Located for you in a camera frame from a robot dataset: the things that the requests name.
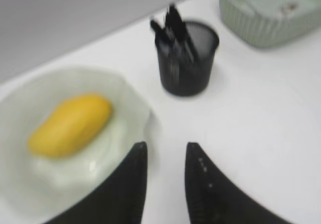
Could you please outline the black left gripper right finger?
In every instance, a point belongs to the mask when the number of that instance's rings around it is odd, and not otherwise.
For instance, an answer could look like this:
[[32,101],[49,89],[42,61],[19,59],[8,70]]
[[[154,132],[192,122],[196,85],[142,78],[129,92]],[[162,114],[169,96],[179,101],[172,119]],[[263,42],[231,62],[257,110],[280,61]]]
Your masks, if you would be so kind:
[[185,196],[191,223],[287,223],[233,184],[198,143],[186,148]]

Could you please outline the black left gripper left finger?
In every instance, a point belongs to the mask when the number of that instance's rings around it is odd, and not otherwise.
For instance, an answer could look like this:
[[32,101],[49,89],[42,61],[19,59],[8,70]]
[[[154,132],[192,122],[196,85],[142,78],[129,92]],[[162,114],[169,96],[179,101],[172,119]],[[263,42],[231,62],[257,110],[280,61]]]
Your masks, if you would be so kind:
[[92,193],[47,223],[141,223],[147,187],[147,144],[135,143]]

